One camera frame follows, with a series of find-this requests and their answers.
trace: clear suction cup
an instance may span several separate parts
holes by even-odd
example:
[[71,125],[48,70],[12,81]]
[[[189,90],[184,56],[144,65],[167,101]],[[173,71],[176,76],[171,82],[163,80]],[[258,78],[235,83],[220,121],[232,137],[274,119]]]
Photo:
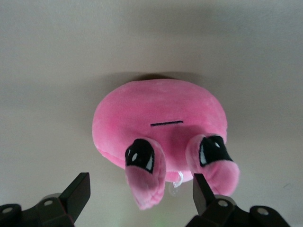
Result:
[[180,196],[181,191],[182,191],[182,182],[183,182],[183,173],[181,171],[179,173],[179,181],[178,182],[172,182],[169,184],[169,193],[174,196]]

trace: white surface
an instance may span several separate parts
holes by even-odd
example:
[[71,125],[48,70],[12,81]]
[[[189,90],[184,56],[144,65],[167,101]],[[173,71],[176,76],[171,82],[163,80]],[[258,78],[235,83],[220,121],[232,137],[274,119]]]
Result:
[[217,96],[241,168],[232,197],[303,226],[301,0],[0,0],[0,204],[28,209],[88,171],[78,227],[184,226],[192,182],[139,211],[91,138],[101,99],[148,72]]

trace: pink plush crab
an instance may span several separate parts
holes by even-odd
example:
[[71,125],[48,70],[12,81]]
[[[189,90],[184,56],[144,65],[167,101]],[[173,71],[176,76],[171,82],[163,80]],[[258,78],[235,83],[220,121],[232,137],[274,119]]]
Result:
[[227,121],[218,100],[176,79],[133,81],[109,93],[92,124],[94,143],[125,169],[135,201],[158,204],[165,182],[206,178],[214,194],[231,195],[240,171],[227,153]]

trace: black stitched line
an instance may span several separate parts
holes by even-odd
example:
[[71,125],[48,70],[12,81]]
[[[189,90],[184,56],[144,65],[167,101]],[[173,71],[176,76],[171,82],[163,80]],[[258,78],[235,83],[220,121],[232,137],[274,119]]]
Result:
[[159,125],[166,125],[166,124],[179,124],[179,123],[183,123],[183,121],[155,123],[155,124],[151,124],[151,126],[159,126]]

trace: pink plush toy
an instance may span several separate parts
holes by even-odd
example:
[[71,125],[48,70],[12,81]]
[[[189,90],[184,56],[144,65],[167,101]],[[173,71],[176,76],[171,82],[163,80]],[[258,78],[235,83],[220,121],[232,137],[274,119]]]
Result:
[[98,151],[125,169],[135,201],[158,204],[165,182],[202,173],[214,194],[231,195],[240,171],[227,153],[227,121],[218,100],[176,79],[129,82],[98,105],[92,124]]

